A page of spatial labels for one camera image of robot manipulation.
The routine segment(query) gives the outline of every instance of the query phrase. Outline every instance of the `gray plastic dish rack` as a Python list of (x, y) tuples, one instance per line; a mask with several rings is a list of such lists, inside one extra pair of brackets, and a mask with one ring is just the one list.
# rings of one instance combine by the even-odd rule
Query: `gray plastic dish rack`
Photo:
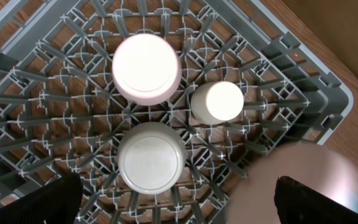
[[(323, 144), (353, 105), (348, 87), (259, 0), (45, 0), (18, 21), (28, 3), (10, 1), (0, 11), (0, 30), (18, 26), (0, 47), (0, 207), (70, 170), (84, 184), (77, 222), (211, 223), (228, 201), (228, 177), (247, 177), (250, 154), (289, 141)], [(60, 32), (72, 34), (57, 47)], [(144, 32), (172, 44), (183, 68), (174, 96), (149, 107), (124, 100), (111, 75), (115, 47)], [(35, 60), (42, 66), (32, 66)], [(198, 85), (216, 80), (241, 88), (244, 109), (234, 121), (205, 126), (192, 117), (189, 99)], [(85, 109), (74, 110), (76, 104)], [(99, 104), (103, 111), (94, 111)], [(167, 192), (167, 202), (155, 195), (147, 206), (145, 195), (121, 185), (116, 162), (125, 132), (146, 121), (180, 134), (190, 177)], [(56, 123), (65, 134), (56, 134)], [(42, 177), (43, 170), (52, 175)]]

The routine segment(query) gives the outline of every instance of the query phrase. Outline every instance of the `white cup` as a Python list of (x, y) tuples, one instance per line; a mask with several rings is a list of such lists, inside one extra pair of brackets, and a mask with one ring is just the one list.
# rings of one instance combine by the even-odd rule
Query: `white cup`
[(185, 143), (171, 127), (148, 122), (132, 128), (118, 147), (118, 168), (124, 182), (142, 194), (172, 187), (185, 165)]
[(201, 85), (191, 97), (191, 110), (204, 124), (219, 124), (241, 113), (244, 97), (240, 88), (231, 82), (221, 81)]
[(180, 61), (171, 45), (153, 34), (124, 40), (112, 58), (112, 77), (120, 94), (138, 105), (169, 99), (181, 78)]

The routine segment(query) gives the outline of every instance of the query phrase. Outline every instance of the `white mug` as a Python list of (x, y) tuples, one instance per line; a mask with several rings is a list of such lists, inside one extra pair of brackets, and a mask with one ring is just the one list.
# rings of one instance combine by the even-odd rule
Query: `white mug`
[(163, 38), (137, 34), (124, 40), (112, 58), (112, 77), (120, 94), (138, 105), (169, 99), (181, 79), (176, 52)]
[(118, 147), (118, 168), (124, 182), (142, 194), (172, 187), (185, 165), (185, 143), (171, 127), (148, 122), (124, 136)]

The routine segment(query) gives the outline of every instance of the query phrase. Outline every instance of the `pink object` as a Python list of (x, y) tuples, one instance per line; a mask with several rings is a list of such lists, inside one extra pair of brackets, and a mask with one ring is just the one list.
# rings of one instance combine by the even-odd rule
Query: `pink object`
[(227, 223), (279, 224), (274, 204), (276, 181), (287, 175), (331, 200), (358, 212), (358, 172), (338, 153), (315, 144), (275, 149), (248, 171), (231, 195)]
[(112, 59), (112, 77), (120, 94), (138, 105), (169, 99), (181, 78), (180, 61), (164, 39), (137, 34), (124, 40)]

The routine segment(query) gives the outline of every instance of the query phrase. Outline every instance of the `upside-down cup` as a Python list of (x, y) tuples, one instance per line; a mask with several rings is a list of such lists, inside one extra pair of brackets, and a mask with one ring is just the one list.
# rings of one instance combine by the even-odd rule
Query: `upside-down cup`
[(136, 192), (159, 194), (172, 187), (185, 165), (185, 143), (171, 127), (148, 122), (132, 128), (118, 147), (118, 168)]
[(241, 113), (244, 97), (240, 88), (231, 82), (221, 81), (201, 85), (191, 97), (191, 110), (204, 124), (219, 124)]
[(120, 94), (138, 105), (169, 99), (181, 78), (180, 61), (171, 45), (153, 34), (124, 40), (112, 59), (112, 77)]

